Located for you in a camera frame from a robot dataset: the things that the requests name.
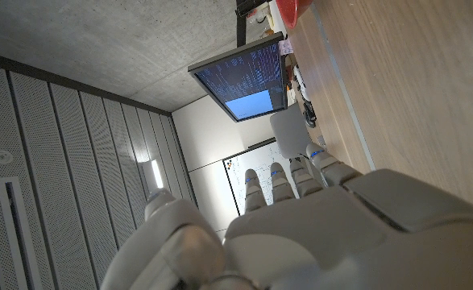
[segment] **light fixture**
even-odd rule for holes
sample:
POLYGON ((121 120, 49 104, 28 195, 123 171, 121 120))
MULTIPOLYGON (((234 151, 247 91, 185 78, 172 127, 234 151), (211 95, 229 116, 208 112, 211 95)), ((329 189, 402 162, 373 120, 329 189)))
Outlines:
POLYGON ((156 178, 156 184, 159 189, 163 188, 163 180, 161 179, 161 172, 157 164, 157 160, 152 161, 152 170, 154 171, 154 177, 156 178))

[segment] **whiteboard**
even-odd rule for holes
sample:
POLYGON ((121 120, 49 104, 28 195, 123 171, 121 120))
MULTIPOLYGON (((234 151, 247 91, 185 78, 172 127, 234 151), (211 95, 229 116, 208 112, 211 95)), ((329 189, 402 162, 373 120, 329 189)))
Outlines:
POLYGON ((245 213, 245 171, 250 168, 254 169, 258 174, 259 183, 261 184, 267 205, 273 203, 270 165, 274 162, 281 164, 290 185, 292 185, 295 197, 299 198, 290 172, 290 161, 281 155, 277 142, 224 159, 223 161, 240 215, 245 213))

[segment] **concrete ceiling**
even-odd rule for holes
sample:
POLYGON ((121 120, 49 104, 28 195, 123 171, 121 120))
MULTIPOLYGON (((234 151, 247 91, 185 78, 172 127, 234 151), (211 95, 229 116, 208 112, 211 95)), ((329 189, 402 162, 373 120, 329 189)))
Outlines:
POLYGON ((0 56, 174 111, 205 96, 188 65, 236 48, 235 3, 0 0, 0 56))

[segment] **monitor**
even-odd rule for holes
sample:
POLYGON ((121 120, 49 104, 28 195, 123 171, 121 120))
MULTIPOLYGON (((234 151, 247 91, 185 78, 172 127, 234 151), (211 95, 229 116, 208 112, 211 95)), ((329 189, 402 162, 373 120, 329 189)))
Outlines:
POLYGON ((188 67, 188 72, 235 121, 286 109, 287 74, 281 32, 188 67))

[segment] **perforated wall panel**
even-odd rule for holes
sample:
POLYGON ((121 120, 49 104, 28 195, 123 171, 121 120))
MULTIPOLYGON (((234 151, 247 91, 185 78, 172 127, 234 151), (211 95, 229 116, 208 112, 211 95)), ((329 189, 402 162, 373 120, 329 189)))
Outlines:
POLYGON ((48 84, 11 74, 59 288, 96 288, 48 84))
POLYGON ((106 111, 100 97, 81 93, 81 98, 93 152, 98 162, 100 179, 113 220, 115 237, 118 245, 121 246, 135 231, 135 224, 114 150, 106 111))
POLYGON ((74 89, 51 87, 95 274, 102 282, 117 248, 81 100, 74 89))
POLYGON ((170 184, 170 192, 172 192, 172 195, 175 198, 182 198, 182 194, 180 193, 179 181, 177 180, 175 168, 173 167, 172 156, 170 155, 168 142, 166 140, 166 136, 164 135, 164 128, 163 124, 161 123, 161 118, 156 113, 149 112, 149 114, 152 120, 152 125, 154 126, 154 132, 156 133, 159 151, 161 152, 161 156, 163 157, 164 170, 166 171, 168 183, 170 184))
POLYGON ((189 180, 189 173, 188 173, 188 168, 186 167, 186 161, 184 159, 184 156, 182 155, 181 149, 180 149, 180 143, 179 143, 179 136, 177 136, 177 131, 175 130, 175 125, 173 123, 173 118, 169 118, 170 120, 170 126, 173 131, 173 139, 175 140, 175 145, 177 148, 177 152, 179 153, 180 157, 180 166, 182 167, 183 173, 185 175, 185 182, 186 185, 188 186, 188 192, 189 192, 189 199, 194 203, 195 202, 195 193, 193 192, 193 188, 191 185, 191 181, 189 180))
POLYGON ((180 161, 179 156, 179 149, 172 131, 172 124, 170 123, 170 118, 163 115, 161 115, 160 117, 161 123, 163 124, 164 128, 164 135, 166 136, 166 141, 168 142, 168 147, 170 148, 170 155, 172 156, 172 162, 177 176, 177 181, 179 181, 179 187, 180 192, 182 193, 182 198, 191 201, 192 198, 188 189, 188 181, 186 180, 185 171, 182 168, 182 163, 180 161))
POLYGON ((136 227, 139 227, 144 221, 144 212, 147 202, 132 151, 131 140, 127 132, 127 125, 123 117, 122 107, 120 103, 106 99, 104 99, 104 105, 106 107, 107 120, 109 121, 114 145, 118 153, 118 160, 120 168, 122 169, 122 176, 125 181, 136 227))
POLYGON ((138 116, 139 121, 141 122, 141 128, 143 129, 143 136, 145 138, 145 143, 147 144, 150 160, 156 160, 157 166, 160 170, 161 179, 163 180, 163 185, 165 188, 170 189, 170 184, 168 183, 168 178, 166 177, 163 159, 161 158, 159 146, 157 145, 156 134, 154 133, 154 127, 152 126, 150 115, 148 114, 148 111, 138 109, 138 116))
MULTIPOLYGON (((129 130, 129 136, 131 137, 132 148, 134 149, 139 175, 141 180, 145 180, 145 175, 143 174, 143 167, 141 164, 143 162, 149 161, 150 159, 148 158, 147 145, 145 145, 143 132, 141 131, 138 113, 136 112, 135 107, 129 105, 123 104, 122 109, 123 115, 125 116, 125 121, 127 123, 127 129, 129 130)), ((147 182, 143 182, 143 189, 145 191, 145 197, 148 197, 149 192, 147 182)))
MULTIPOLYGON (((24 206, 30 223, 31 236, 34 243, 37 266, 41 283, 45 289, 53 289, 52 273, 48 262, 48 255, 44 245, 44 238, 39 223, 34 194, 28 175, 23 146, 19 135, 18 123, 12 104, 6 72, 0 69, 0 150, 13 155, 13 161, 7 165, 0 164, 0 177, 17 176, 23 191, 24 206)), ((16 289, 17 280, 14 265, 10 256, 6 228, 3 222, 0 204, 0 286, 2 289, 16 289)))

